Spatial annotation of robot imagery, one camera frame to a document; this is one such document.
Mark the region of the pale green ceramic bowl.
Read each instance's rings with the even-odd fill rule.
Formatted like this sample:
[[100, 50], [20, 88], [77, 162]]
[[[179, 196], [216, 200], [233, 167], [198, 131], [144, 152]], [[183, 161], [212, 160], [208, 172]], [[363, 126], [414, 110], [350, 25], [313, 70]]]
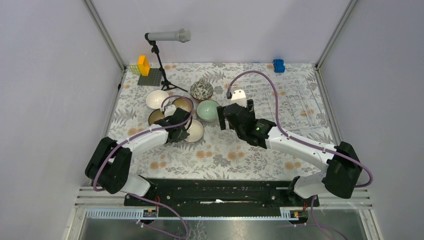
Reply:
[[206, 122], [218, 119], [217, 107], [220, 105], [213, 100], [205, 100], [199, 103], [196, 108], [197, 117]]

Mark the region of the teal white mug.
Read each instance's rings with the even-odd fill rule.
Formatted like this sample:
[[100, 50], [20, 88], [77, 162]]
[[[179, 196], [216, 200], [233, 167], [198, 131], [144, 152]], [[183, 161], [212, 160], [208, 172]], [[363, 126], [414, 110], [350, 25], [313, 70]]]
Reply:
[[196, 119], [191, 121], [190, 127], [187, 129], [188, 136], [184, 139], [188, 143], [199, 141], [204, 135], [204, 126]]

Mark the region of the pink patterned bowl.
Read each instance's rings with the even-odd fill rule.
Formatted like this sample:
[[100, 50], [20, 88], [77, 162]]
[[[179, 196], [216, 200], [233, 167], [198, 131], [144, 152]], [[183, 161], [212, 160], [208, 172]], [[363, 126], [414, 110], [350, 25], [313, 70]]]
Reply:
[[213, 86], [207, 81], [196, 81], [190, 87], [191, 97], [199, 102], [209, 100], [213, 93]]

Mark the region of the dark teal floral bowl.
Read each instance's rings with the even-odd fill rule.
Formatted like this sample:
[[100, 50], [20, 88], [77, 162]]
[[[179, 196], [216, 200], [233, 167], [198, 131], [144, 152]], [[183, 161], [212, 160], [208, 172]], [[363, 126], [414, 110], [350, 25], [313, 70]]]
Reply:
[[165, 118], [164, 113], [160, 109], [156, 109], [150, 113], [148, 117], [149, 126], [153, 125], [156, 121], [162, 120]]

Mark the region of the black gold striped bowl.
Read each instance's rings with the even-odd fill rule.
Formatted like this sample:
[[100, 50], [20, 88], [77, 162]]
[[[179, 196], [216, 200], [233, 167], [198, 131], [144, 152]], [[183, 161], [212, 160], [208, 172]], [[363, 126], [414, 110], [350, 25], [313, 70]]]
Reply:
[[191, 113], [193, 108], [194, 108], [194, 104], [192, 102], [191, 99], [189, 98], [184, 98], [184, 97], [178, 97], [176, 98], [172, 104], [177, 108], [177, 109], [182, 109], [188, 113]]

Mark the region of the plain white bowl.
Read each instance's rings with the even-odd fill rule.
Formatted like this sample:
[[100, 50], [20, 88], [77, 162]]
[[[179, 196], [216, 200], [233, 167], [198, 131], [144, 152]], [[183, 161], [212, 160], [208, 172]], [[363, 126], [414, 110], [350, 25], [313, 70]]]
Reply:
[[166, 91], [154, 90], [147, 95], [145, 102], [151, 109], [160, 109], [162, 103], [168, 96], [169, 94]]

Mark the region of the white wire dish rack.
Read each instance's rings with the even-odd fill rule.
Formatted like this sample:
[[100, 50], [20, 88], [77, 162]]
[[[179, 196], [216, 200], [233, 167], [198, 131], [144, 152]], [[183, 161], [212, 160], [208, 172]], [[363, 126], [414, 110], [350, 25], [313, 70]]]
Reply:
[[249, 73], [240, 77], [231, 90], [243, 90], [247, 99], [254, 101], [258, 119], [279, 121], [285, 130], [319, 142], [332, 139], [321, 95], [311, 76], [279, 75], [266, 80]]

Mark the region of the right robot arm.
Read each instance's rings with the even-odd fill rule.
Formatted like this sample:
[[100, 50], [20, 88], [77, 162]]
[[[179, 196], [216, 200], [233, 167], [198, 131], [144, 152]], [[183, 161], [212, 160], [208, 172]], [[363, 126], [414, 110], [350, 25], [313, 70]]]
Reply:
[[344, 141], [338, 145], [324, 144], [281, 131], [273, 121], [255, 117], [251, 99], [247, 107], [236, 103], [219, 106], [217, 114], [222, 130], [234, 130], [237, 137], [249, 145], [296, 156], [319, 169], [318, 173], [292, 180], [286, 193], [291, 205], [299, 206], [307, 198], [323, 193], [351, 198], [364, 169], [351, 144]]

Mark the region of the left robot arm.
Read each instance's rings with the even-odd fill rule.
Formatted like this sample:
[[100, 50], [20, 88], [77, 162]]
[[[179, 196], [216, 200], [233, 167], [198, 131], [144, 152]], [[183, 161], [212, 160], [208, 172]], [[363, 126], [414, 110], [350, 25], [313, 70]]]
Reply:
[[152, 184], [142, 176], [130, 173], [131, 162], [136, 154], [186, 139], [189, 134], [185, 124], [191, 117], [190, 112], [177, 108], [173, 114], [157, 120], [147, 130], [120, 143], [110, 137], [102, 138], [84, 174], [93, 181], [96, 191], [105, 190], [111, 195], [129, 193], [136, 195], [136, 199], [144, 206], [152, 204], [155, 200]]

